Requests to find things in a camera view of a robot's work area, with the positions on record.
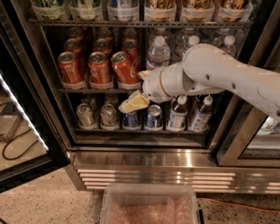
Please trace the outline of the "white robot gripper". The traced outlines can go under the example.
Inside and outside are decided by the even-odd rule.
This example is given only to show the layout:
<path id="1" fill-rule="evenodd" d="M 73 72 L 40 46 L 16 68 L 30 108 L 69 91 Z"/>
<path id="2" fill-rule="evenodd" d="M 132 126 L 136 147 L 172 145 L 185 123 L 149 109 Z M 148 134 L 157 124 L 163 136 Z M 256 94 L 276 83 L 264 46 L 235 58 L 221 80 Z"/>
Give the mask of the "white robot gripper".
<path id="1" fill-rule="evenodd" d="M 142 90 L 132 93 L 127 100 L 121 103 L 119 111 L 121 113 L 131 113 L 147 108 L 149 99 L 157 104 L 167 102 L 172 98 L 172 78 L 171 68 L 160 67 L 154 70 L 143 70 L 137 73 L 143 81 Z"/>

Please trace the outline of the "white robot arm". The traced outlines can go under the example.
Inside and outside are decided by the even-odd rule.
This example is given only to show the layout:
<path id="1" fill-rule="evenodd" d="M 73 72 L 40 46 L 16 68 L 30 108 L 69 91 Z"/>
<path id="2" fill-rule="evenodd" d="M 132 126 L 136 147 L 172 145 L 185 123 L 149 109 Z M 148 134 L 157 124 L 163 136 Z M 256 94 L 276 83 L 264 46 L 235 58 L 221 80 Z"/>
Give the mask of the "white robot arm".
<path id="1" fill-rule="evenodd" d="M 191 47 L 179 63 L 138 74 L 142 89 L 119 106 L 130 113 L 178 95 L 230 91 L 280 122 L 280 73 L 241 63 L 209 44 Z"/>

